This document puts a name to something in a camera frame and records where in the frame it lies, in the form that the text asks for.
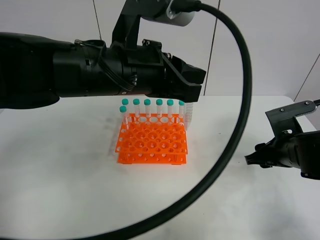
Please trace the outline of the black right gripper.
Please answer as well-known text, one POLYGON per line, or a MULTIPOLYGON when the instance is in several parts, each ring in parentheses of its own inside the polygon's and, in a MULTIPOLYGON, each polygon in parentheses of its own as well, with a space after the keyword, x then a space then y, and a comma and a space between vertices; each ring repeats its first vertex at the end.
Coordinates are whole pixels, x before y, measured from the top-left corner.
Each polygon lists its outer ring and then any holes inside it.
POLYGON ((320 133, 303 132, 255 146, 255 152, 245 156, 248 165, 263 169, 272 167, 296 168, 303 178, 320 178, 320 133))

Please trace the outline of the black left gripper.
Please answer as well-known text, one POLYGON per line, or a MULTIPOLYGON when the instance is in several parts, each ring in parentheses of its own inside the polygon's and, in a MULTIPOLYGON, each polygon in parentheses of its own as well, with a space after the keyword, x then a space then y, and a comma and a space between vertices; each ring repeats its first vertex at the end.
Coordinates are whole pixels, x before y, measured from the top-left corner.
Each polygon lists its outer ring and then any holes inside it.
MULTIPOLYGON (((119 42, 106 49, 106 64, 117 75, 113 81, 117 85, 116 95, 149 95, 157 90, 165 77, 163 56, 169 56, 162 52, 162 46, 159 41, 143 39, 135 49, 125 48, 119 42)), ((185 103, 197 102, 207 72, 176 56, 171 63, 183 78, 174 87, 177 98, 185 103)))

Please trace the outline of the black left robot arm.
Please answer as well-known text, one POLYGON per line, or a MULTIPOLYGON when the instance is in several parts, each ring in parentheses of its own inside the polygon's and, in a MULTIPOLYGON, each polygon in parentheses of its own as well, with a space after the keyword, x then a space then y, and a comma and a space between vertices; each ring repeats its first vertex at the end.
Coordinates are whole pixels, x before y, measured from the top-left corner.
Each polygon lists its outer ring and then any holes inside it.
POLYGON ((145 95, 199 99, 205 70, 162 52, 159 42, 127 49, 102 40, 66 42, 0 35, 0 106, 35 109, 60 98, 145 95))

